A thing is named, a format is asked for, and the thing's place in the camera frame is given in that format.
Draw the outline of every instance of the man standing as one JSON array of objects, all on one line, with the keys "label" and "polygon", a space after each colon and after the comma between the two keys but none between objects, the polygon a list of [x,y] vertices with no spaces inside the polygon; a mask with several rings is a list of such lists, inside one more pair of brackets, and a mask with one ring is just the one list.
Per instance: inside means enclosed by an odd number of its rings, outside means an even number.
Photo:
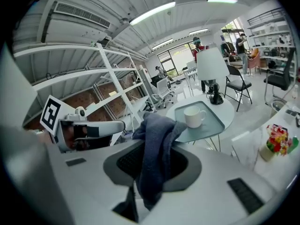
[{"label": "man standing", "polygon": [[240,34],[240,37],[236,40],[235,46],[236,46],[236,51],[238,53],[238,56],[240,57],[240,59],[242,59],[242,63],[243,63],[243,74],[247,75],[247,71],[248,71],[248,60],[247,60],[247,56],[245,54],[245,47],[244,47],[244,42],[247,41],[246,39],[246,35],[244,33]]},{"label": "man standing", "polygon": [[[204,50],[204,46],[201,46],[201,41],[198,37],[193,38],[193,44],[196,46],[196,48],[193,50],[193,56],[194,56],[195,63],[197,64],[197,53],[199,53],[201,50]],[[204,81],[201,81],[201,89],[202,92],[205,93]]]}]

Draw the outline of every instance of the round white table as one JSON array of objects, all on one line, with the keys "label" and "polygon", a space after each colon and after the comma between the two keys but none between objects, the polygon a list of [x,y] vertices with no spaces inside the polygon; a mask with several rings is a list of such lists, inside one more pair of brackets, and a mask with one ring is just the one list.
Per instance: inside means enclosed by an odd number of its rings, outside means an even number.
[{"label": "round white table", "polygon": [[[206,94],[189,97],[180,102],[177,102],[175,105],[170,107],[170,109],[168,110],[168,112],[166,114],[166,117],[175,120],[175,112],[174,111],[176,108],[182,107],[182,106],[185,106],[185,105],[197,102],[197,101],[203,101],[216,114],[216,116],[222,121],[222,123],[225,126],[225,129],[227,129],[233,121],[234,108],[233,108],[233,105],[226,98],[223,98],[223,100],[224,100],[224,102],[222,104],[213,105],[210,103],[210,100],[208,98],[206,98]],[[218,137],[218,139],[219,139],[219,147],[220,147],[220,151],[221,151],[220,138]]]}]

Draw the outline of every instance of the coffee mug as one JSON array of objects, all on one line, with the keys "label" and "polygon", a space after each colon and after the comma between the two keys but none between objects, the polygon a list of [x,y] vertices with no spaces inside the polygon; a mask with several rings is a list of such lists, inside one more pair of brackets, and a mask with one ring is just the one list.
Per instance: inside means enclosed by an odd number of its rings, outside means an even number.
[{"label": "coffee mug", "polygon": [[187,107],[183,113],[189,128],[199,127],[206,118],[206,112],[204,110],[200,111],[200,108],[197,106]]}]

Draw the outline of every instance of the blue cloth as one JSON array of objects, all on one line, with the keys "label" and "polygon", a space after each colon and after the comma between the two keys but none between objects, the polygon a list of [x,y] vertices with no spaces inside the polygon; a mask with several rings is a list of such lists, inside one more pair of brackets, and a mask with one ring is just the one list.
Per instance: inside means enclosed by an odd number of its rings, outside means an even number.
[{"label": "blue cloth", "polygon": [[145,207],[151,210],[160,198],[163,183],[171,178],[171,145],[187,125],[151,112],[143,118],[132,138],[145,140],[142,171],[136,184]]}]

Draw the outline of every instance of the lamp shade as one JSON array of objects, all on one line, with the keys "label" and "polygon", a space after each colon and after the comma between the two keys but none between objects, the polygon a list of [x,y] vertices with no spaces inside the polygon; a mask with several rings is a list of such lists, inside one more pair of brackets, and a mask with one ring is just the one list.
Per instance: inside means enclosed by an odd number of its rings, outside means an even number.
[{"label": "lamp shade", "polygon": [[197,53],[198,79],[213,80],[229,75],[227,65],[218,48],[213,47]]}]

